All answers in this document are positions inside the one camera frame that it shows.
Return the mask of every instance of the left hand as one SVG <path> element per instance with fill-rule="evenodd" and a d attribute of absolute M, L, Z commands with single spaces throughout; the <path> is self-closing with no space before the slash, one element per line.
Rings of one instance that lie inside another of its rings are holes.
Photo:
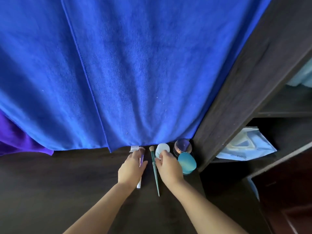
<path fill-rule="evenodd" d="M 144 152 L 145 149 L 140 148 L 131 153 L 118 170 L 118 183 L 131 189 L 131 192 L 138 185 L 147 165 L 147 161 L 144 161 L 140 166 L 141 154 Z"/>

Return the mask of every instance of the makeup brush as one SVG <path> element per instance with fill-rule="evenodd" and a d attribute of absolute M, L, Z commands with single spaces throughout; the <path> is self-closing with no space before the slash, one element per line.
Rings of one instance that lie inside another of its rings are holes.
<path fill-rule="evenodd" d="M 158 196 L 160 196 L 160 194 L 159 194 L 159 187 L 158 187 L 157 169 L 156 169 L 156 164 L 155 164 L 154 146 L 150 147 L 150 151 L 151 151 L 154 175 L 155 175 L 155 180 L 156 180 L 156 185 L 157 185 L 157 192 L 158 192 Z"/>

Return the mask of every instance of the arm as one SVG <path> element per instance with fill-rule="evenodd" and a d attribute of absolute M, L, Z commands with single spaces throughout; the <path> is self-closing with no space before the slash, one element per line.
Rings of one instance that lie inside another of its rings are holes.
<path fill-rule="evenodd" d="M 114 185 L 88 212 L 79 218 L 64 234 L 107 233 L 117 212 L 126 198 L 136 188 L 146 168 L 147 161 L 139 167 L 141 153 L 134 151 L 118 171 L 118 183 Z"/>
<path fill-rule="evenodd" d="M 236 222 L 184 181 L 182 168 L 166 150 L 156 159 L 160 177 L 180 201 L 198 234 L 247 234 Z"/>

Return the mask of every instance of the red wooden door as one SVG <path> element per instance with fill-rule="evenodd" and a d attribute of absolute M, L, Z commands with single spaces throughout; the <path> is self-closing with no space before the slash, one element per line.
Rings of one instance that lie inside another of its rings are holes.
<path fill-rule="evenodd" d="M 275 234 L 312 234 L 312 149 L 253 181 Z"/>

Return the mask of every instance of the left forearm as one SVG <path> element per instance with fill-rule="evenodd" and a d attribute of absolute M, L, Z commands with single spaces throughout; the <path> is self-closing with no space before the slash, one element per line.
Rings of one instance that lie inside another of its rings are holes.
<path fill-rule="evenodd" d="M 127 186 L 117 183 L 64 234 L 107 233 L 121 205 L 131 192 Z"/>

